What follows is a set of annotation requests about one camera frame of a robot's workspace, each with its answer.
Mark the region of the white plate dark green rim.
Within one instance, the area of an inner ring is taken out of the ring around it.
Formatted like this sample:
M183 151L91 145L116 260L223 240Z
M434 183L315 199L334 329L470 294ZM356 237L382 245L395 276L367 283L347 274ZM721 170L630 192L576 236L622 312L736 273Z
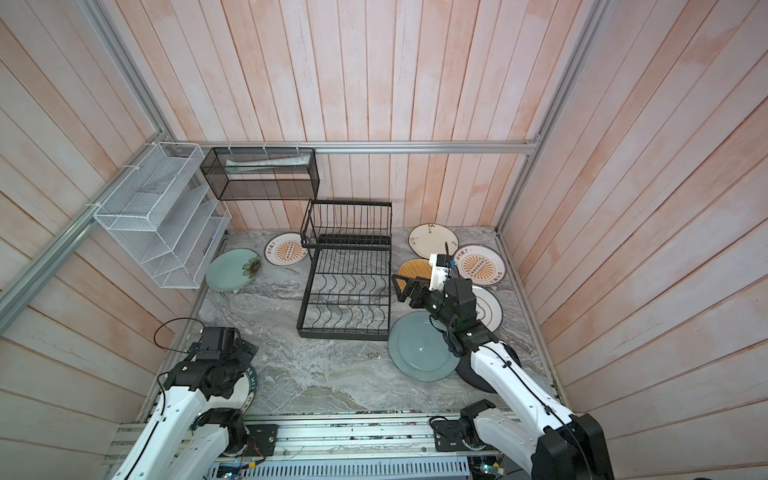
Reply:
M231 400L239 407L239 410L245 414L251 407L257 390L257 372L253 366L249 366L236 382Z

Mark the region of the cream plate with berry sprigs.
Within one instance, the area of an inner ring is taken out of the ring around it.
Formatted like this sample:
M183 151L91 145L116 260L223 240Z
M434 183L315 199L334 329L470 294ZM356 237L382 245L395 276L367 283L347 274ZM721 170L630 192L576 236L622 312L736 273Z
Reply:
M434 223L415 227L408 235L408 244L416 255L425 259L432 254L453 255L459 248L457 235L449 228Z

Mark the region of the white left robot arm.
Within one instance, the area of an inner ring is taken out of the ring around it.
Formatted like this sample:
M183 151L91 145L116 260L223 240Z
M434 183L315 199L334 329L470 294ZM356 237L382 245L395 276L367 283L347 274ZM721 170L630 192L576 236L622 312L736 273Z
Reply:
M205 327L168 373L158 404L115 479L201 479L220 456L240 457L257 390L258 347L234 327Z

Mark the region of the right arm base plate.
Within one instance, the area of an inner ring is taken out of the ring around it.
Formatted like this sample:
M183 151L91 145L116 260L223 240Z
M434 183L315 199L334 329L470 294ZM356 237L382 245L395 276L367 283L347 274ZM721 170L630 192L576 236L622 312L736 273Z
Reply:
M433 416L429 418L428 424L434 434L435 448L439 452L507 452L521 445L519 437L509 429L509 423L494 422L489 417L451 420L444 416Z

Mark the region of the yellow woven plate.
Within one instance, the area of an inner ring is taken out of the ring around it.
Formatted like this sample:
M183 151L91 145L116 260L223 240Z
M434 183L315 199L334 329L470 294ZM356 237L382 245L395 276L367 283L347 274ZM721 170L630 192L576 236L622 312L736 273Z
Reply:
M408 278L421 278L430 284L432 267L426 259L418 258L406 261L397 271L397 274Z

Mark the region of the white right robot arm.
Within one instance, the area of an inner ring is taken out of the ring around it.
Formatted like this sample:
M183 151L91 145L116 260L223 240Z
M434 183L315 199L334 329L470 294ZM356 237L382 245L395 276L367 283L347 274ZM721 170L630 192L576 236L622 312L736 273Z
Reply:
M598 421L589 414L574 414L517 364L511 347L478 320L470 280L449 276L433 286L425 278L392 279L398 300L426 310L439 322L449 351L467 358L470 371L517 417L507 418L491 402L476 402L461 413L463 442L500 451L533 479L613 478Z

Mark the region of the black wire dish rack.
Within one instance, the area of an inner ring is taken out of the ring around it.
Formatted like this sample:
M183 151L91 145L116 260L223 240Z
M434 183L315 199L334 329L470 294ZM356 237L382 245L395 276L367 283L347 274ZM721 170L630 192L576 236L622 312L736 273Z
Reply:
M312 200L300 231L310 270L300 337L385 341L391 329L392 204Z

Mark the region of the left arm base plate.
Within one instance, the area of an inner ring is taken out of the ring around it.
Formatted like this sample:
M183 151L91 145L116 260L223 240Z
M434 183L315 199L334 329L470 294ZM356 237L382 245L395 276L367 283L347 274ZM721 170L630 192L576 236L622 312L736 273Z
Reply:
M277 424L246 424L248 433L246 458L269 458L274 455L279 426Z

